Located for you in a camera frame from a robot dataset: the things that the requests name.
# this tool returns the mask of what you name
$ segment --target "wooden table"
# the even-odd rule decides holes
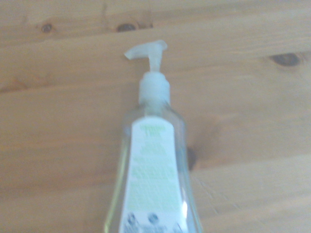
[[[102,231],[157,39],[205,232],[311,231],[310,0],[0,0],[0,232]]]

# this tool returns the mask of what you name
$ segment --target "soap bottle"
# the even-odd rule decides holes
[[[139,107],[124,118],[118,177],[104,233],[202,233],[188,173],[185,123],[170,107],[160,73],[163,40],[135,46],[132,60],[149,58]]]

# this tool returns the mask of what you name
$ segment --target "bottle neck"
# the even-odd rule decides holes
[[[160,72],[147,72],[139,83],[139,103],[164,101],[170,104],[170,84]]]
[[[163,100],[145,100],[139,105],[144,109],[146,116],[159,116],[162,117],[165,109],[170,109],[170,105]]]

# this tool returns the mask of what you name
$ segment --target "bottle label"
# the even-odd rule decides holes
[[[160,117],[132,124],[129,169],[119,233],[187,233],[174,127]]]

